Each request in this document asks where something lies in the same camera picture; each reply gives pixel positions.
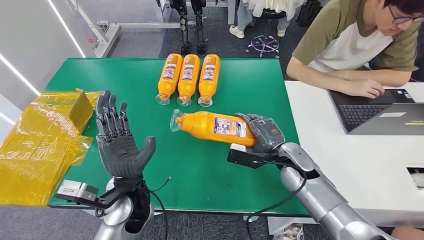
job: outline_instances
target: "green work surface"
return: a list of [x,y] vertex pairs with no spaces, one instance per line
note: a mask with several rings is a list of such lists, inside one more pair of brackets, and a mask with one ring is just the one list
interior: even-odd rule
[[[221,59],[218,88],[209,108],[197,104],[198,92],[191,98],[189,107],[177,104],[177,92],[167,106],[155,102],[164,62],[164,59],[157,58],[70,58],[63,63],[45,91],[109,89],[117,97],[117,106],[126,101],[129,125],[137,146],[143,145],[146,136],[156,137],[156,152],[143,171],[148,187],[159,188],[171,177],[169,183],[157,192],[166,209],[255,212],[289,195],[274,165],[251,169],[230,163],[227,162],[229,144],[197,139],[183,131],[170,131],[171,115],[176,108],[184,113],[254,113],[272,117],[286,141],[299,143],[279,61]],[[95,136],[97,133],[93,116],[83,135]],[[110,178],[101,163],[95,140],[82,165],[72,166],[64,177],[92,185],[100,189],[100,193],[103,193]],[[152,202],[156,208],[159,207],[154,197]],[[48,205],[75,206],[55,197]],[[270,213],[308,214],[297,199]]]

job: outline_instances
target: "bottle neck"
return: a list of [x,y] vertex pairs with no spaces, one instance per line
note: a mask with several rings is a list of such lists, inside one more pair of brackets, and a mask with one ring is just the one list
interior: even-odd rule
[[181,130],[184,132],[191,132],[193,129],[193,124],[195,121],[195,116],[192,113],[184,113],[182,116],[182,126]]

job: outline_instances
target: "white pants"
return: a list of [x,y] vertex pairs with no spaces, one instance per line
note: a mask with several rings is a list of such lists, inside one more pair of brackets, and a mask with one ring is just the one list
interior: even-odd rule
[[[240,6],[237,10],[237,28],[244,31],[247,25],[253,21],[253,10],[249,9],[249,3],[240,1]],[[289,26],[290,21],[287,21],[287,17],[280,18],[278,20],[278,30],[285,31]]]

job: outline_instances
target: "floor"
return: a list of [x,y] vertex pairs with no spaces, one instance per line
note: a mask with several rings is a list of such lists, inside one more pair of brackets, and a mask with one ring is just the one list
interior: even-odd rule
[[[93,21],[109,20],[119,23],[155,22],[154,0],[78,0]],[[87,38],[95,38],[84,20],[75,11]],[[217,53],[221,57],[257,58],[256,53],[246,53],[249,40],[264,32],[265,22],[258,20],[256,26],[246,29],[246,38],[238,39],[228,33],[226,8],[210,7],[204,11],[205,38],[208,53]],[[178,15],[170,16],[173,22]],[[194,27],[190,26],[190,41],[196,43]],[[283,71],[291,52],[296,47],[306,29],[293,21],[287,30],[287,36],[279,39],[280,63]],[[123,30],[109,57],[166,57],[169,53],[179,52],[181,33],[179,29]],[[0,240],[88,240],[93,239],[101,220],[81,210],[0,207]],[[248,239],[242,216],[175,214],[168,215],[169,240],[246,240]],[[265,217],[251,224],[254,239],[270,240]],[[144,240],[164,239],[163,216],[154,217],[154,221],[144,234]],[[318,225],[305,226],[306,240],[326,240],[325,232]]]

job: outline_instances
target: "bottle label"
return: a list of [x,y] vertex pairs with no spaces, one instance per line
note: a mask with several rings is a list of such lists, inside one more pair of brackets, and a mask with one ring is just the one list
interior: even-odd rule
[[195,69],[195,58],[193,56],[185,56],[184,68],[182,69],[182,80],[192,80],[193,71]]
[[215,58],[207,57],[206,65],[204,66],[203,80],[213,81],[215,72]]
[[194,69],[195,69],[194,65],[191,65],[191,64],[184,65],[184,70],[182,71],[182,80],[192,80]]
[[244,121],[230,121],[225,118],[215,117],[213,132],[216,134],[246,137],[247,125]]
[[178,57],[177,56],[169,56],[166,60],[166,68],[163,73],[162,78],[164,79],[173,79],[175,69],[177,68]]
[[175,68],[177,68],[176,64],[168,63],[166,65],[165,72],[163,73],[162,78],[172,79],[174,77]]

